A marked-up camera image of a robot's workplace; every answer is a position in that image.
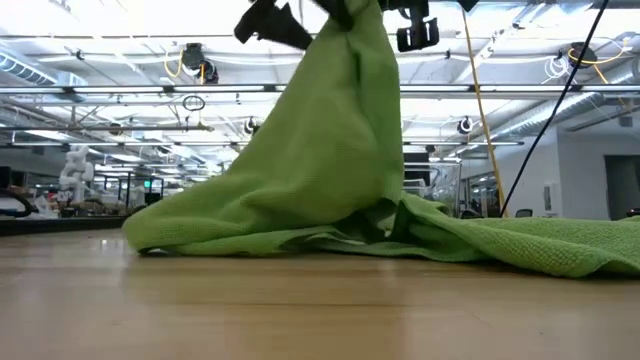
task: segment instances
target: green towel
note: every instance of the green towel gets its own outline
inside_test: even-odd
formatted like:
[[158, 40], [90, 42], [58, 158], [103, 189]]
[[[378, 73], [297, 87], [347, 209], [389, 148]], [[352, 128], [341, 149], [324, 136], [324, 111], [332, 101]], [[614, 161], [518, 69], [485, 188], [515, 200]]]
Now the green towel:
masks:
[[403, 194], [397, 64], [377, 1], [349, 6], [354, 29], [327, 22], [227, 173], [127, 220], [133, 248], [497, 259], [555, 276], [640, 274], [639, 222], [458, 220]]

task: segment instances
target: table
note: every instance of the table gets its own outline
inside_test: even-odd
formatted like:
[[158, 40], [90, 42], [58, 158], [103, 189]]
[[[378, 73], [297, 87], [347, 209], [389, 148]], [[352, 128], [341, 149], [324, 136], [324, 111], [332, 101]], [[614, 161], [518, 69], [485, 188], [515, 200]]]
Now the table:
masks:
[[0, 238], [3, 359], [637, 359], [640, 283], [316, 254], [139, 258]]

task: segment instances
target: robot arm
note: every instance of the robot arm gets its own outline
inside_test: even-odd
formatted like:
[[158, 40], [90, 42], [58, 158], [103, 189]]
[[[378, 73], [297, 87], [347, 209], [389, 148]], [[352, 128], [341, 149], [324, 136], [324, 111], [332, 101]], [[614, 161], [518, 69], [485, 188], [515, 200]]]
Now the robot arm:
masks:
[[[276, 0], [254, 0], [253, 5], [242, 16], [234, 33], [243, 44], [254, 34], [259, 39], [267, 39], [306, 50], [311, 44], [311, 35], [300, 25], [291, 13], [289, 4], [282, 9]], [[353, 27], [347, 0], [313, 0], [335, 19], [345, 31]], [[457, 0], [466, 11], [470, 11], [478, 0]], [[382, 11], [398, 10], [403, 17], [411, 20], [411, 27], [397, 31], [398, 50], [407, 52], [437, 45], [440, 41], [438, 19], [425, 21], [429, 16], [429, 0], [378, 0]]]

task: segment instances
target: ceiling pipe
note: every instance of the ceiling pipe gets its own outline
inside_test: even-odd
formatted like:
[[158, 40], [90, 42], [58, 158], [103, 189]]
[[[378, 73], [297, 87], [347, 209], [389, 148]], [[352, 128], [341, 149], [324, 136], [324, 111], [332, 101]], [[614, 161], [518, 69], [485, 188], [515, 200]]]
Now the ceiling pipe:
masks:
[[[636, 57], [605, 75], [610, 84], [638, 84], [640, 83], [640, 57]], [[598, 92], [588, 92], [569, 97], [560, 106], [553, 125], [585, 114], [599, 106], [605, 105], [607, 98]], [[525, 137], [537, 135], [544, 123], [552, 114], [557, 101], [551, 100], [526, 111], [507, 122], [494, 132], [494, 139], [500, 140], [511, 137]]]
[[626, 108], [618, 109], [617, 111], [614, 111], [612, 113], [605, 114], [604, 117], [601, 117], [601, 118], [598, 118], [598, 119], [594, 119], [594, 120], [589, 120], [589, 121], [584, 122], [582, 124], [567, 128], [566, 131], [568, 131], [568, 132], [577, 132], [577, 131], [580, 131], [580, 130], [588, 129], [590, 127], [593, 127], [593, 126], [596, 126], [596, 125], [600, 125], [602, 123], [617, 119], [617, 118], [622, 117], [622, 116], [635, 114], [638, 111], [640, 111], [640, 106], [638, 106], [638, 105], [636, 105], [636, 106], [634, 106], [634, 107], [632, 107], [630, 109], [626, 109]]

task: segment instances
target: fluorescent light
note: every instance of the fluorescent light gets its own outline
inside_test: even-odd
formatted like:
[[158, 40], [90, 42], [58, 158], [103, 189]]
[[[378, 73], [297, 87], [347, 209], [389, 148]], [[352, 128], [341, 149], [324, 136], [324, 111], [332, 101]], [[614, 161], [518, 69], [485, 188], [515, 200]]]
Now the fluorescent light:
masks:
[[61, 143], [54, 142], [30, 142], [30, 143], [10, 143], [13, 146], [62, 146]]
[[585, 85], [582, 87], [584, 91], [640, 91], [640, 85]]
[[71, 146], [118, 146], [118, 143], [69, 143]]
[[128, 162], [143, 161], [141, 158], [133, 155], [110, 154], [109, 156], [111, 156], [112, 158], [116, 158], [118, 160], [128, 161]]
[[564, 85], [484, 85], [480, 87], [480, 91], [497, 91], [497, 92], [543, 92], [543, 91], [562, 91]]
[[71, 137], [69, 135], [65, 135], [63, 133], [60, 133], [58, 131], [50, 131], [50, 130], [28, 130], [25, 131], [27, 134], [31, 134], [31, 135], [36, 135], [36, 136], [41, 136], [47, 139], [51, 139], [51, 140], [60, 140], [60, 141], [64, 141], [64, 140], [69, 140]]
[[206, 92], [256, 92], [264, 91], [264, 86], [259, 85], [215, 85], [215, 86], [176, 86], [173, 88], [174, 92], [192, 92], [192, 93], [206, 93]]
[[462, 161], [462, 159], [457, 158], [457, 157], [449, 157], [449, 158], [429, 158], [429, 161], [431, 162], [439, 162], [439, 161]]
[[64, 90], [56, 87], [0, 87], [0, 94], [61, 94]]
[[400, 85], [402, 92], [467, 92], [468, 85]]
[[104, 170], [96, 169], [96, 171], [99, 171], [99, 172], [108, 171], [112, 173], [121, 173], [121, 172], [133, 172], [135, 170], [133, 168], [119, 168], [119, 169], [104, 169]]
[[160, 171], [162, 171], [163, 173], [167, 173], [167, 174], [180, 174], [181, 171], [175, 168], [160, 168]]
[[126, 146], [169, 146], [174, 145], [173, 142], [126, 142]]
[[421, 141], [421, 140], [405, 140], [404, 142], [408, 142], [411, 145], [442, 145], [442, 146], [458, 146], [462, 145], [460, 141]]
[[[518, 141], [492, 141], [491, 145], [493, 146], [517, 146], [522, 145], [522, 142]], [[476, 145], [477, 146], [487, 146], [486, 142], [470, 142], [468, 145]]]
[[[119, 173], [119, 172], [105, 172], [105, 173], [100, 173], [100, 175], [104, 175], [104, 176], [113, 176], [113, 177], [123, 177], [123, 173]], [[122, 184], [122, 188], [126, 189], [127, 184]]]
[[[238, 145], [246, 145], [248, 141], [236, 141], [234, 142]], [[200, 141], [200, 142], [182, 142], [180, 143], [182, 146], [226, 146], [231, 145], [231, 141]]]
[[113, 87], [74, 87], [78, 94], [110, 94], [110, 93], [161, 93], [164, 89], [161, 86], [113, 86]]

